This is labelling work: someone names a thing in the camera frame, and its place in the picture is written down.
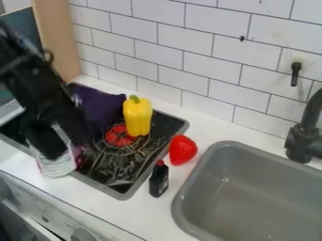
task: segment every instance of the bottle cap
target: bottle cap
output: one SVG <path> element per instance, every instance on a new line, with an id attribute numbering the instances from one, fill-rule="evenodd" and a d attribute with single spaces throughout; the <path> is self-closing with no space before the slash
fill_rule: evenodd
<path id="1" fill-rule="evenodd" d="M 164 162 L 164 161 L 162 161 L 162 160 L 158 160 L 158 161 L 156 162 L 156 165 L 157 165 L 157 166 L 159 166 L 159 167 L 162 167 L 162 166 L 165 166 L 165 162 Z"/>

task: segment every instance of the faucet handle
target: faucet handle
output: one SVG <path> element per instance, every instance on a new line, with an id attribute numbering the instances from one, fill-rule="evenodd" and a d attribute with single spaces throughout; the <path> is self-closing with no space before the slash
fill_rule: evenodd
<path id="1" fill-rule="evenodd" d="M 294 62 L 292 64 L 292 80 L 291 87 L 295 87 L 298 85 L 298 73 L 302 69 L 302 64 L 300 62 Z"/>

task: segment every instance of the oven door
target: oven door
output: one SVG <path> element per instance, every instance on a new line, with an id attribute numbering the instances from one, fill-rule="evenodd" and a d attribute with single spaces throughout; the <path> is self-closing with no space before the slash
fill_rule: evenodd
<path id="1" fill-rule="evenodd" d="M 0 202 L 0 239 L 5 241 L 61 241 L 10 201 Z"/>

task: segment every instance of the black faucet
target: black faucet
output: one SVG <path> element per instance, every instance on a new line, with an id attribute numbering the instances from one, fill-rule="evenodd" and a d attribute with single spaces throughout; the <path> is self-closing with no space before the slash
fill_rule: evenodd
<path id="1" fill-rule="evenodd" d="M 286 155 L 293 161 L 309 163 L 313 156 L 322 158 L 322 136 L 316 128 L 322 110 L 322 89 L 309 101 L 300 124 L 292 127 L 285 142 Z"/>

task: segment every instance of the yellow bell pepper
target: yellow bell pepper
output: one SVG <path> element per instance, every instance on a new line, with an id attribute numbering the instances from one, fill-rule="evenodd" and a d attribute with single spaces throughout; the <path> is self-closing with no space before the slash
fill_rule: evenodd
<path id="1" fill-rule="evenodd" d="M 153 109 L 148 99 L 131 95 L 123 103 L 123 115 L 130 136 L 146 136 L 150 133 Z"/>

